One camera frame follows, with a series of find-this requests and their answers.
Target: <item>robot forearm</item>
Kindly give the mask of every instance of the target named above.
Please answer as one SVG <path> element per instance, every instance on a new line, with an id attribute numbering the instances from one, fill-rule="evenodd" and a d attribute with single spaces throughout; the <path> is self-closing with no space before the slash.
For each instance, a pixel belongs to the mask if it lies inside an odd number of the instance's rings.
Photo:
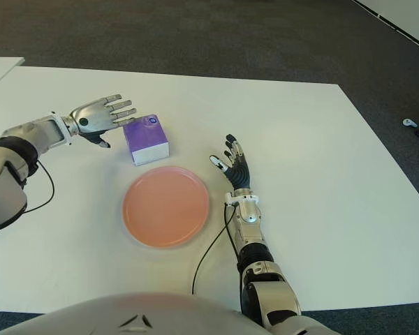
<path id="1" fill-rule="evenodd" d="M 101 139 L 107 130 L 123 126 L 134 119 L 120 118 L 135 113 L 135 108 L 113 113 L 131 101 L 108 105 L 119 94 L 95 100 L 73 110 L 67 117 L 55 113 L 5 131 L 0 137 L 0 229 L 17 220 L 27 207 L 23 191 L 27 178 L 37 171 L 37 160 L 49 149 L 71 142 L 80 135 L 101 147 L 110 145 Z"/>

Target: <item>robotic hand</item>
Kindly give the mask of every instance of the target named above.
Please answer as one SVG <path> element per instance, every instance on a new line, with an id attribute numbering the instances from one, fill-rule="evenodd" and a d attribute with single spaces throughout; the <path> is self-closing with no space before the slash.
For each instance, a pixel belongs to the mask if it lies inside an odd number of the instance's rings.
<path id="1" fill-rule="evenodd" d="M 27 177 L 37 171 L 38 158 L 60 144 L 71 143 L 79 135 L 100 147 L 110 145 L 101 135 L 110 129 L 129 124 L 135 118 L 122 119 L 136 109 L 114 112 L 131 101 L 110 103 L 121 99 L 119 94 L 101 98 L 74 109 L 67 117 L 52 113 L 8 129 L 0 137 L 0 229 L 17 220 L 27 208 L 23 191 Z"/>
<path id="2" fill-rule="evenodd" d="M 63 118 L 70 134 L 79 134 L 79 136 L 98 144 L 100 147 L 110 148 L 110 144 L 103 140 L 101 135 L 110 129 L 115 129 L 134 121 L 134 118 L 124 120 L 121 120 L 121 118 L 132 115 L 137 111 L 135 108 L 132 108 L 131 110 L 112 113 L 132 104 L 130 100 L 127 100 L 122 103 L 109 105 L 109 103 L 119 99 L 121 99 L 121 96 L 115 94 L 114 96 L 92 101 L 73 110 L 68 117 Z"/>
<path id="3" fill-rule="evenodd" d="M 244 152 L 232 135 L 225 155 L 229 167 L 216 156 L 210 156 L 233 185 L 234 193 L 226 193 L 226 205 L 235 209 L 234 235 L 238 254 L 237 269 L 242 278 L 242 313 L 273 334 L 338 334 L 321 323 L 301 316 L 300 305 L 279 265 L 274 262 L 260 231 L 259 198 L 250 189 L 250 173 Z"/>

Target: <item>gray carpet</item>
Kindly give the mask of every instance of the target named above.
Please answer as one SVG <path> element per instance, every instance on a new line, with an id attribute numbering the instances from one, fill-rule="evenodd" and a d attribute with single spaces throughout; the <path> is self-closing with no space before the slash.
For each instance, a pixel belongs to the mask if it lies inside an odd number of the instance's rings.
<path id="1" fill-rule="evenodd" d="M 419 139 L 401 124 L 419 124 L 419 47 L 349 0 L 0 0 L 0 56 L 336 83 L 419 192 Z M 419 304 L 308 314 L 345 334 L 419 334 Z M 25 317 L 0 313 L 0 328 Z"/>

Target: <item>small cardboard box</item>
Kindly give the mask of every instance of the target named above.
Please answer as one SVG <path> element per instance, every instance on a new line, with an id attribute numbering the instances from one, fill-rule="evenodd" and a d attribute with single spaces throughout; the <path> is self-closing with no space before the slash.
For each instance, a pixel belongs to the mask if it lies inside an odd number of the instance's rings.
<path id="1" fill-rule="evenodd" d="M 155 114 L 125 125 L 123 131 L 135 165 L 169 157 L 169 142 Z"/>

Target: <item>wire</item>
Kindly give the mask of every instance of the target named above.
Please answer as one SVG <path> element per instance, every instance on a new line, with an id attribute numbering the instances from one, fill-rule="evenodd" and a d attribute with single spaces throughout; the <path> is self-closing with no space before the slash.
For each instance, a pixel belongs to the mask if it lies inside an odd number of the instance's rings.
<path id="1" fill-rule="evenodd" d="M 30 211 L 35 211 L 36 209 L 39 209 L 39 208 L 45 206 L 47 203 L 49 203 L 51 200 L 53 200 L 53 197 L 54 197 L 54 182 L 53 182 L 53 179 L 51 178 L 50 173 L 47 171 L 47 169 L 45 169 L 45 166 L 43 166 L 43 164 L 39 160 L 37 160 L 37 163 L 39 163 L 39 165 L 43 168 L 43 170 L 47 174 L 48 178 L 50 179 L 51 189 L 52 189 L 51 196 L 50 196 L 50 199 L 45 201 L 43 204 L 40 204 L 37 207 L 28 209 L 27 211 L 24 211 L 23 214 L 29 213 Z"/>
<path id="2" fill-rule="evenodd" d="M 211 244 L 208 246 L 208 248 L 207 248 L 207 250 L 205 251 L 205 253 L 203 254 L 203 256 L 201 257 L 201 259 L 200 259 L 200 261 L 199 261 L 199 263 L 197 264 L 197 267 L 196 267 L 196 271 L 194 272 L 194 278 L 193 278 L 193 285 L 192 285 L 192 288 L 191 288 L 191 294 L 193 295 L 194 294 L 194 288 L 195 288 L 195 286 L 196 286 L 196 278 L 197 278 L 197 272 L 198 272 L 198 270 L 199 270 L 199 268 L 200 268 L 200 266 L 201 266 L 201 264 L 202 264 L 202 262 L 203 262 L 203 260 L 205 259 L 205 257 L 206 257 L 206 255 L 208 254 L 208 252 L 211 250 L 211 247 L 214 245 L 214 243 L 216 243 L 216 241 L 217 241 L 217 239 L 222 235 L 222 233 L 223 233 L 223 231 L 225 230 L 225 229 L 227 229 L 227 232 L 228 232 L 228 236 L 230 237 L 230 239 L 231 239 L 231 234 L 229 233 L 229 231 L 228 231 L 228 225 L 230 224 L 230 222 L 231 222 L 231 220 L 233 219 L 233 216 L 235 215 L 235 210 L 233 211 L 233 213 L 231 214 L 231 217 L 230 217 L 230 219 L 227 221 L 226 220 L 226 206 L 223 208 L 223 219 L 224 219 L 224 223 L 225 223 L 225 225 L 224 225 L 224 227 L 222 228 L 222 230 L 217 234 L 217 236 L 213 239 L 213 241 L 211 242 Z"/>
<path id="3" fill-rule="evenodd" d="M 231 219 L 233 218 L 234 213 L 236 212 L 236 207 L 235 207 L 235 210 L 234 210 L 233 214 L 231 215 L 230 221 L 228 221 L 228 222 L 226 221 L 226 207 L 228 207 L 227 204 L 225 204 L 225 207 L 223 208 L 223 222 L 225 223 L 226 232 L 228 234 L 228 237 L 230 238 L 231 246 L 233 247 L 233 250 L 235 252 L 236 260 L 239 262 L 239 254 L 237 253 L 235 242 L 233 241 L 233 238 L 231 237 L 230 230 L 228 229 L 228 224 L 231 221 Z"/>

